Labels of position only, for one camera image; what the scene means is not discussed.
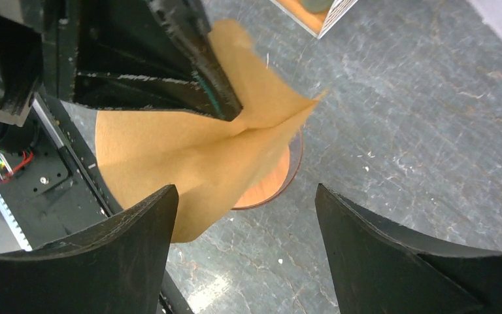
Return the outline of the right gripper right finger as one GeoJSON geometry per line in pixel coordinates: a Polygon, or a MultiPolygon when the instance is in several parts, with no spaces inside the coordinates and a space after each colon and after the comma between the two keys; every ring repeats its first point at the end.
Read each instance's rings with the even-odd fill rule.
{"type": "Polygon", "coordinates": [[[417,232],[323,184],[315,208],[341,313],[502,313],[502,252],[417,232]]]}

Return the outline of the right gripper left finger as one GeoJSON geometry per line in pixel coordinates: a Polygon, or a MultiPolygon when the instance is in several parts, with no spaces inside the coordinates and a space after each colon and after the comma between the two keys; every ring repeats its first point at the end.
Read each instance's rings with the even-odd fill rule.
{"type": "Polygon", "coordinates": [[[0,313],[155,313],[178,199],[167,185],[34,251],[0,254],[0,313]]]}

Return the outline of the clear plastic dripper cone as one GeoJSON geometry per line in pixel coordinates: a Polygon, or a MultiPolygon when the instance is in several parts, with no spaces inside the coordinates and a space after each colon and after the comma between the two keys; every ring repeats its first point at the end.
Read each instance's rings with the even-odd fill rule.
{"type": "Polygon", "coordinates": [[[257,205],[255,207],[251,207],[248,209],[231,209],[232,211],[244,211],[244,210],[249,210],[249,209],[255,209],[258,207],[261,207],[262,205],[265,205],[271,201],[273,201],[275,198],[277,198],[281,193],[289,187],[289,185],[292,183],[294,180],[295,176],[297,175],[297,172],[299,171],[299,168],[301,166],[302,158],[303,158],[303,151],[304,151],[304,142],[303,142],[303,131],[300,129],[290,140],[288,143],[288,146],[290,149],[290,169],[288,176],[286,177],[286,180],[284,182],[284,185],[282,188],[276,193],[275,196],[267,200],[265,203],[262,203],[260,205],[257,205]]]}

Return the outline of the round wooden dripper collar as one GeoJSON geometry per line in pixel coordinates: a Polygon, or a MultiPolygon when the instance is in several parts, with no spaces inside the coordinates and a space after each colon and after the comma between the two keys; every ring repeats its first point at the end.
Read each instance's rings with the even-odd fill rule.
{"type": "Polygon", "coordinates": [[[257,184],[249,188],[234,205],[233,209],[255,207],[276,195],[282,188],[290,169],[290,149],[286,147],[276,167],[257,184]]]}

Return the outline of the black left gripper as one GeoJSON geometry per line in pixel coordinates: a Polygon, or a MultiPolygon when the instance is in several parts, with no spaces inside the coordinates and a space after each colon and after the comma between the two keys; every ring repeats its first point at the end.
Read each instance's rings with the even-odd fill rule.
{"type": "Polygon", "coordinates": [[[0,1],[0,122],[23,126],[35,93],[70,101],[80,1],[0,1]]]}

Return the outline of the brown paper coffee filter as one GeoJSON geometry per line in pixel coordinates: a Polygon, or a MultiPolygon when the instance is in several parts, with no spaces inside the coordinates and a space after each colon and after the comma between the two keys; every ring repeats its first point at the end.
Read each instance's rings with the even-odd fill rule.
{"type": "Polygon", "coordinates": [[[256,55],[237,21],[218,20],[209,39],[243,107],[231,122],[174,111],[97,113],[97,165],[122,208],[176,186],[174,243],[197,239],[272,172],[318,104],[256,55]]]}

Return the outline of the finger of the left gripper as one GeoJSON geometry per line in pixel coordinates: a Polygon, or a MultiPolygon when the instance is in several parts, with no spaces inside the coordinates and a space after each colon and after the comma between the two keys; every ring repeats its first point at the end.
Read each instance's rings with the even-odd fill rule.
{"type": "Polygon", "coordinates": [[[73,103],[232,121],[241,102],[200,1],[81,1],[73,103]]]}

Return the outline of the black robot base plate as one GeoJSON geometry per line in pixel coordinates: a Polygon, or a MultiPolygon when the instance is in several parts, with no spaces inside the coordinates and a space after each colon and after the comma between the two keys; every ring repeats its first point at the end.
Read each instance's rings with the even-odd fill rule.
{"type": "MultiPolygon", "coordinates": [[[[0,184],[0,193],[32,251],[123,212],[105,188],[95,158],[59,101],[37,97],[32,159],[0,184]]],[[[165,269],[155,313],[190,313],[165,269]]]]}

